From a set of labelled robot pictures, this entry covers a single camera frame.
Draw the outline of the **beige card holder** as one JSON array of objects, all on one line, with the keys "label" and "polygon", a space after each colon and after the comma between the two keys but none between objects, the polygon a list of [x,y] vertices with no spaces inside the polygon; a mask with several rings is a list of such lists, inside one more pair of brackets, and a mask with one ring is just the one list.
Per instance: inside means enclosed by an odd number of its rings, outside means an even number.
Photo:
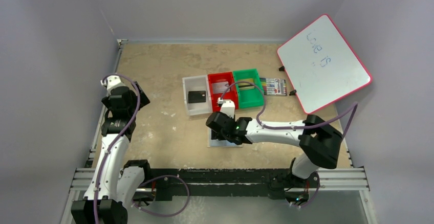
[{"label": "beige card holder", "polygon": [[236,145],[226,140],[219,140],[211,129],[208,129],[208,148],[242,148],[243,145]]}]

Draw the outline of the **red plastic bin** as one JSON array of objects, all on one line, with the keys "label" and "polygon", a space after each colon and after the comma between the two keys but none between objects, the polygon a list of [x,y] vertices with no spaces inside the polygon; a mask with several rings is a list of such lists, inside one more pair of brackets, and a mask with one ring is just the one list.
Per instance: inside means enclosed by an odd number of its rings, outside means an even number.
[{"label": "red plastic bin", "polygon": [[[211,84],[215,82],[222,82],[222,81],[228,81],[229,85],[235,83],[233,73],[224,72],[224,73],[208,74],[208,84],[210,88],[212,111],[220,110],[220,106],[218,105],[218,98],[220,98],[223,93],[213,94]],[[232,100],[235,103],[235,109],[239,109],[238,94],[235,85],[225,93],[223,98]]]}]

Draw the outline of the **green plastic bin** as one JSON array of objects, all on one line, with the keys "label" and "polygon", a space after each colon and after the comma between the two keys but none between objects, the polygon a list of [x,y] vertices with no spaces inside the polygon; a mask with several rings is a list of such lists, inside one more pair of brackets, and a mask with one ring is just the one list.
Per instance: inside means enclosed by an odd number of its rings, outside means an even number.
[{"label": "green plastic bin", "polygon": [[254,84],[260,89],[260,91],[257,88],[240,91],[236,85],[239,108],[263,106],[263,89],[257,69],[233,71],[233,76],[235,82],[238,82],[242,79],[252,78],[254,80]]}]

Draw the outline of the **white plastic bin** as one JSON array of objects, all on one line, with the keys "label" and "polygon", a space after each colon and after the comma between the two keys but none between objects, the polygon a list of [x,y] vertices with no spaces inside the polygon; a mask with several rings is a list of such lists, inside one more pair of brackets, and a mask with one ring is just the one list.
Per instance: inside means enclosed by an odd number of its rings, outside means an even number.
[{"label": "white plastic bin", "polygon": [[208,76],[183,77],[184,104],[188,116],[212,112]]}]

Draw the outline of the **gold credit card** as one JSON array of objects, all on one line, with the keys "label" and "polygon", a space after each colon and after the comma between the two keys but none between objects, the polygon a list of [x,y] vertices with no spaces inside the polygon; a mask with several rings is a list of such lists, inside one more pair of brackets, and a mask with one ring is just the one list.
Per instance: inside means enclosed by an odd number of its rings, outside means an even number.
[{"label": "gold credit card", "polygon": [[248,89],[255,89],[255,87],[252,85],[253,83],[254,83],[254,80],[252,78],[242,79],[242,80],[239,80],[239,83],[237,84],[237,88],[240,91],[248,90]]}]

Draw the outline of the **marker pen pack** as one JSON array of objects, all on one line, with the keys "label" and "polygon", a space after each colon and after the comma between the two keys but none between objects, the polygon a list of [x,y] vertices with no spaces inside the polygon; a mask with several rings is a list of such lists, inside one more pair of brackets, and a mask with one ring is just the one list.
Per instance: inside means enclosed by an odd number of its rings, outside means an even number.
[{"label": "marker pen pack", "polygon": [[280,78],[259,78],[265,95],[268,96],[286,96],[287,83],[285,79]]}]

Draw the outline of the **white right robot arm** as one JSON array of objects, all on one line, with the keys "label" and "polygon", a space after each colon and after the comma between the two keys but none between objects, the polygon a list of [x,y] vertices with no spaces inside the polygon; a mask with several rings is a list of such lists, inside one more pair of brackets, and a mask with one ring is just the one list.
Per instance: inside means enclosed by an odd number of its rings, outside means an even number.
[{"label": "white right robot arm", "polygon": [[212,113],[206,126],[219,138],[230,143],[278,143],[299,147],[303,153],[295,158],[287,173],[288,182],[301,186],[318,168],[337,167],[343,134],[317,115],[295,122],[258,122],[250,117],[234,119],[223,112]]}]

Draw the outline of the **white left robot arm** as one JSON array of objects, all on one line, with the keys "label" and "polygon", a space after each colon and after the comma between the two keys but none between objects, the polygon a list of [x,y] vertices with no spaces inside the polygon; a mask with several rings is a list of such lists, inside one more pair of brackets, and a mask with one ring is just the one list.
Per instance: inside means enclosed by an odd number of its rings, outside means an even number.
[{"label": "white left robot arm", "polygon": [[100,155],[83,199],[72,203],[76,223],[127,223],[127,207],[135,187],[148,187],[153,180],[147,160],[122,164],[136,127],[136,115],[150,100],[135,81],[132,88],[114,79],[104,86],[108,95],[101,100],[107,111],[101,126]]}]

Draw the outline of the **silver credit card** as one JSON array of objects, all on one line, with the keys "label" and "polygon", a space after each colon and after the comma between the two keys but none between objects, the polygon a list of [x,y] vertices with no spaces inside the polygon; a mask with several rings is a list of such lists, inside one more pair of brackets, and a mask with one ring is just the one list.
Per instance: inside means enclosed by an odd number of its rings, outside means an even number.
[{"label": "silver credit card", "polygon": [[215,82],[211,84],[213,94],[223,93],[229,86],[228,81]]}]

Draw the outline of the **black credit card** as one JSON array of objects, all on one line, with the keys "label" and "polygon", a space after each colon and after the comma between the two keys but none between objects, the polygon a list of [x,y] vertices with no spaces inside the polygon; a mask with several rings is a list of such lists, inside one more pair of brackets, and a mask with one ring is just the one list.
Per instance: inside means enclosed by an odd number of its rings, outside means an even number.
[{"label": "black credit card", "polygon": [[189,104],[206,102],[206,98],[207,98],[206,91],[189,91],[187,94],[188,94],[187,102]]}]

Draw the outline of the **pink framed whiteboard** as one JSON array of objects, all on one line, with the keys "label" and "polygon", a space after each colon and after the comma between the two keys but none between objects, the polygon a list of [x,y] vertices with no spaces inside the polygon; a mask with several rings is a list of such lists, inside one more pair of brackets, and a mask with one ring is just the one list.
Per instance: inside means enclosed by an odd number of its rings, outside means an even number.
[{"label": "pink framed whiteboard", "polygon": [[327,14],[281,45],[277,55],[306,114],[372,81],[365,65]]}]

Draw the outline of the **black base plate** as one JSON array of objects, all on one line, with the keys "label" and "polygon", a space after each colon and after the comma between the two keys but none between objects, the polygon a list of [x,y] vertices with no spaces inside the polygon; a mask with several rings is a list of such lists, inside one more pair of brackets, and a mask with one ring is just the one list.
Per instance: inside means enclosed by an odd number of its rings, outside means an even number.
[{"label": "black base plate", "polygon": [[174,196],[267,197],[272,200],[307,200],[319,184],[318,173],[306,180],[290,175],[289,169],[175,169],[155,168],[146,179],[157,178],[156,199]]}]

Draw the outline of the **aluminium frame rail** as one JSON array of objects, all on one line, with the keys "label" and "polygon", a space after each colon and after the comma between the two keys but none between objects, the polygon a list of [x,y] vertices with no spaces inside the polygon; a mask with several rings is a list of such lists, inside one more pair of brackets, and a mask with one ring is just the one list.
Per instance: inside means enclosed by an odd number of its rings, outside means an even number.
[{"label": "aluminium frame rail", "polygon": [[[71,183],[71,191],[85,191],[91,183],[94,168],[77,168]],[[332,191],[358,191],[369,189],[363,168],[319,169],[320,188]]]}]

